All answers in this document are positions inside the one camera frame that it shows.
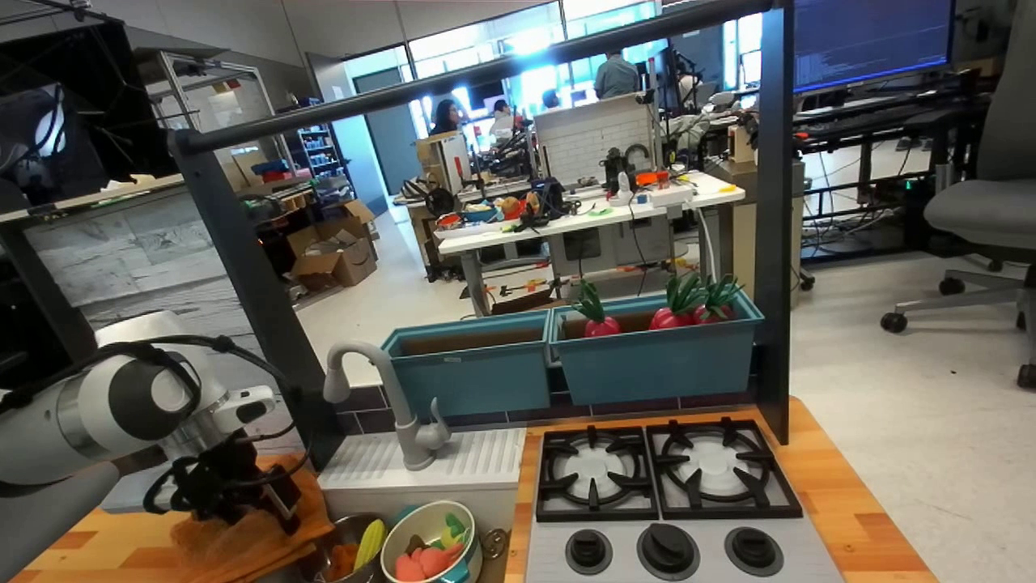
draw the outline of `sink basin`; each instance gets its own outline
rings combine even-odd
[[[453,430],[453,451],[426,470],[405,470],[394,434],[355,434],[321,474],[333,514],[380,511],[399,519],[430,498],[474,510],[478,532],[511,528],[525,429]]]

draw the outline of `gas stove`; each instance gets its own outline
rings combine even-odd
[[[530,583],[842,579],[754,422],[547,430]]]

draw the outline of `office chair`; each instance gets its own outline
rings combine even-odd
[[[1036,390],[1036,74],[1029,54],[1036,47],[1036,0],[1019,0],[1012,12],[1012,33],[983,115],[973,179],[940,191],[925,219],[969,245],[1003,261],[1024,261],[1025,277],[1003,277],[991,272],[948,270],[940,290],[942,297],[901,302],[882,316],[890,334],[905,330],[905,314],[1019,302],[1016,328],[1025,330],[1025,364],[1016,371],[1016,386]]]

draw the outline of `lab floor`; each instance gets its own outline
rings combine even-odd
[[[470,314],[461,281],[425,281],[400,216],[380,219],[380,253],[361,284],[297,307],[318,352]],[[1012,386],[1012,307],[912,316],[904,338],[878,328],[890,302],[933,290],[942,270],[929,255],[819,270],[793,312],[793,394],[940,579],[1034,579],[1036,394]],[[361,364],[347,368],[352,386],[376,381]]]

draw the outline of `black metal frame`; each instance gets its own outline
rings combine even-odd
[[[321,398],[325,368],[290,312],[290,302],[262,250],[257,245],[253,228],[244,216],[244,206],[228,183],[214,150],[250,144],[260,137],[285,132],[307,123],[326,123],[335,115],[365,113],[376,107],[408,104],[426,93],[448,93],[453,85],[478,81],[478,79],[508,79],[530,64],[547,63],[576,63],[599,54],[604,47],[637,45],[648,39],[668,39],[672,33],[714,25],[724,20],[738,20],[748,12],[763,12],[763,79],[761,86],[761,169],[757,169],[757,305],[767,314],[761,324],[761,381],[750,390],[757,407],[763,412],[776,442],[788,442],[788,350],[791,350],[791,180],[793,180],[793,4],[774,0],[711,0],[697,7],[668,9],[653,20],[642,20],[633,25],[608,28],[599,37],[579,37],[559,43],[530,59],[498,59],[461,70],[448,70],[436,79],[355,93],[348,101],[321,104],[307,109],[290,109],[272,121],[230,127],[217,132],[178,132],[172,137],[172,150],[178,154],[178,169],[198,202],[198,210],[214,237],[214,245],[228,266],[228,276],[240,296],[240,305],[260,338],[262,352],[285,376],[285,402],[301,429],[301,437],[318,465],[325,465],[341,442],[333,407]]]

